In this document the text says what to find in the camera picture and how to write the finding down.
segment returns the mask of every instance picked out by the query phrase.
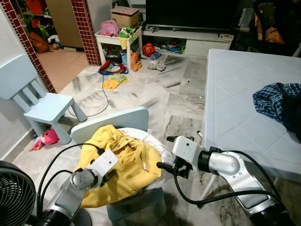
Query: blue plaid cloth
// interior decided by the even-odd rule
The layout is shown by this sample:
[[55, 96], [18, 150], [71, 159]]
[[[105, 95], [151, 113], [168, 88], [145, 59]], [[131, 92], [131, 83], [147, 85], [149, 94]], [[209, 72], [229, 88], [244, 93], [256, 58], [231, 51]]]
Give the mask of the blue plaid cloth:
[[298, 97], [301, 94], [301, 84], [273, 83], [263, 87], [253, 94], [253, 102], [257, 112], [279, 122], [283, 122], [282, 110], [286, 97]]

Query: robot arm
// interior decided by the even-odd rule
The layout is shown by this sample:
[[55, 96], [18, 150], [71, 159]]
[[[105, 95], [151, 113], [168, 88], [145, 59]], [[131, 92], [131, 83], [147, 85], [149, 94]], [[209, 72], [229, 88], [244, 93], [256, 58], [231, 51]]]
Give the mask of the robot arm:
[[90, 188], [101, 185], [104, 177], [118, 162], [112, 151], [104, 152], [90, 166], [76, 171], [63, 183], [40, 217], [38, 226], [69, 226]]
[[[217, 148], [211, 148], [208, 152], [197, 143], [180, 136], [176, 139], [173, 154], [177, 156], [175, 166], [166, 166], [158, 163], [160, 168], [178, 176], [188, 178], [189, 170], [197, 173], [202, 171], [222, 176], [229, 184], [231, 191], [266, 191], [263, 184], [245, 167], [243, 159], [231, 151], [218, 152]], [[266, 194], [246, 194], [235, 197], [246, 215], [254, 225], [294, 225], [288, 212], [282, 203], [278, 203], [273, 197]]]

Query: light blue child chair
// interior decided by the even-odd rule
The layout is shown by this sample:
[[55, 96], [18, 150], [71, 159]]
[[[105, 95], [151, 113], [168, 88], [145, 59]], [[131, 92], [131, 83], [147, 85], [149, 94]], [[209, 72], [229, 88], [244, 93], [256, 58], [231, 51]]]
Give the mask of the light blue child chair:
[[[85, 143], [102, 126], [113, 125], [117, 129], [135, 128], [147, 132], [148, 123], [148, 110], [145, 107], [136, 107], [75, 126], [71, 130], [71, 136], [76, 143]], [[124, 218], [149, 206], [153, 207], [159, 217], [165, 215], [166, 205], [162, 188], [144, 190], [139, 194], [107, 205], [106, 208], [113, 226], [125, 226]]]
[[35, 80], [37, 75], [27, 55], [19, 55], [0, 65], [0, 97], [12, 98], [25, 111], [24, 116], [38, 136], [45, 130], [41, 123], [50, 124], [61, 142], [67, 144], [71, 137], [58, 120], [70, 106], [80, 122], [87, 116], [73, 97], [44, 92]]

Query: fan grille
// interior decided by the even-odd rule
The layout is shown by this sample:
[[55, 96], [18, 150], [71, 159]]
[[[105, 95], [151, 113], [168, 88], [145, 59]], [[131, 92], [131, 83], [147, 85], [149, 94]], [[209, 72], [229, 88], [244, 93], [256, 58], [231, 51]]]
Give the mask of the fan grille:
[[34, 201], [34, 187], [23, 174], [13, 169], [0, 173], [0, 226], [24, 225]]

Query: yellow shirt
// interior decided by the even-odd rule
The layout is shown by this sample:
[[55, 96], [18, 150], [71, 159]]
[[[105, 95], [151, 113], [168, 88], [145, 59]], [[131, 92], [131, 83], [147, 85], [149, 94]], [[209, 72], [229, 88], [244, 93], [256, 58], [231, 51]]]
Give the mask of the yellow shirt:
[[[115, 175], [103, 187], [92, 188], [86, 193], [81, 203], [83, 208], [100, 207], [125, 199], [161, 176], [161, 169], [156, 166], [161, 161], [160, 153], [141, 140], [127, 137], [112, 125], [99, 128], [86, 143], [112, 150], [119, 161], [112, 168]], [[75, 170], [89, 166], [91, 160], [98, 157], [94, 147], [83, 145]]]

